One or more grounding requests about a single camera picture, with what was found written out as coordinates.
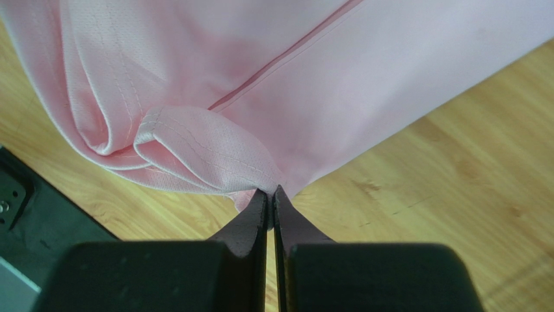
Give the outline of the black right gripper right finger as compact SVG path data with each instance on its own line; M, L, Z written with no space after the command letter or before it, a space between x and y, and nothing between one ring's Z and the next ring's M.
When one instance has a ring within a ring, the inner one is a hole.
M469 272L433 243L339 243L272 199L281 311L482 311Z

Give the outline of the pink t shirt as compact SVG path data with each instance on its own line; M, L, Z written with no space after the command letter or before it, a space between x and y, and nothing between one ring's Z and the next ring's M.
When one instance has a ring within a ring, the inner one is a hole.
M52 122L153 189L290 196L553 37L552 1L2 1Z

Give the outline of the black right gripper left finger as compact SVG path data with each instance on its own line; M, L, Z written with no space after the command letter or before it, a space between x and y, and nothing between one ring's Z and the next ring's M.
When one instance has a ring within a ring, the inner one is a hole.
M206 240L88 242L58 262L35 311L263 311L267 195Z

